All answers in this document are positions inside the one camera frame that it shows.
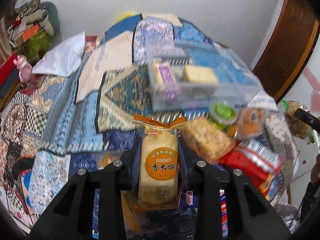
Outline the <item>person's hand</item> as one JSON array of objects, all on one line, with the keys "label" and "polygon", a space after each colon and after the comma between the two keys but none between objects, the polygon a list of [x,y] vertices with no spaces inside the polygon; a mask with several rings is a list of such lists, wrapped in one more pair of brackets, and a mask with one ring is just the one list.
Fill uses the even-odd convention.
[{"label": "person's hand", "polygon": [[315,184],[320,179],[320,154],[316,157],[316,163],[311,170],[310,179],[312,184]]}]

